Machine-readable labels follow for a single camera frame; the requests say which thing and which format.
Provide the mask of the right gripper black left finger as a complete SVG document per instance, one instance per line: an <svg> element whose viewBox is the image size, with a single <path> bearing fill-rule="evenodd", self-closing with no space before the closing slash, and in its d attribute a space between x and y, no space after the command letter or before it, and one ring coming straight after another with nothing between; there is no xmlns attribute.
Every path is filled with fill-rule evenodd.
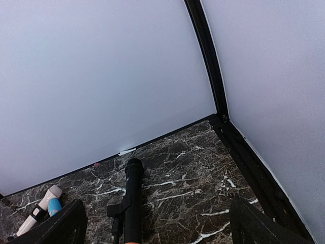
<svg viewBox="0 0 325 244"><path fill-rule="evenodd" d="M84 204L75 199L54 216L8 243L84 243L86 229Z"/></svg>

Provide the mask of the black microphone stand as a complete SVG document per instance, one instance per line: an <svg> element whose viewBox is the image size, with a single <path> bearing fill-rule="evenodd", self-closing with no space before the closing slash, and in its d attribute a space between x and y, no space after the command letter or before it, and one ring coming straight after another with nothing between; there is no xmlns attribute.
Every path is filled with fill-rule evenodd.
<svg viewBox="0 0 325 244"><path fill-rule="evenodd" d="M114 244L119 244L120 237L124 232L125 212L130 206L131 197L128 195L123 196L120 203L107 206L107 217L113 219L111 234Z"/></svg>

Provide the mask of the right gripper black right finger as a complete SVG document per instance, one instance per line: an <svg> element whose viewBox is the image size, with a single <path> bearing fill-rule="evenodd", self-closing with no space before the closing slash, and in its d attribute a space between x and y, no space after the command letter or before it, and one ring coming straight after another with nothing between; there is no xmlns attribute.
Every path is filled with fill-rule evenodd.
<svg viewBox="0 0 325 244"><path fill-rule="evenodd" d="M274 223L242 197L231 201L230 226L233 243L311 243Z"/></svg>

